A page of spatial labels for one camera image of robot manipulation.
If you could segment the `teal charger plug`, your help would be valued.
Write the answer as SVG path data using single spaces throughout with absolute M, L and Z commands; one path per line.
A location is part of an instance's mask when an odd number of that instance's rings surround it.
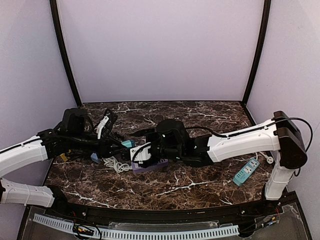
M 135 141 L 132 139 L 122 141 L 121 144 L 126 148 L 134 148 L 136 146 Z

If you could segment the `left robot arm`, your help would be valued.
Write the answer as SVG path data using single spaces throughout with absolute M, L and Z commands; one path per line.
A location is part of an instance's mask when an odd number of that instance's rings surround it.
M 109 158 L 125 146 L 113 134 L 118 116 L 109 108 L 94 125 L 86 109 L 69 108 L 56 127 L 38 132 L 28 140 L 0 152 L 1 204 L 50 208 L 66 197 L 57 186 L 34 186 L 5 179 L 5 175 L 37 162 L 54 159 L 69 151 Z

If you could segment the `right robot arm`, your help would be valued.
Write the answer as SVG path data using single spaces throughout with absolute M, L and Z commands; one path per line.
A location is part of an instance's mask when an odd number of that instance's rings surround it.
M 160 160 L 181 161 L 190 167 L 205 167 L 237 156 L 258 152 L 276 152 L 275 166 L 264 188 L 267 201 L 277 201 L 295 171 L 308 160 L 310 144 L 305 144 L 295 121 L 276 111 L 273 118 L 241 130 L 190 137 L 182 121 L 165 119 L 155 128 L 133 133 L 145 137 L 146 143 L 129 150 L 130 161 L 147 168 Z

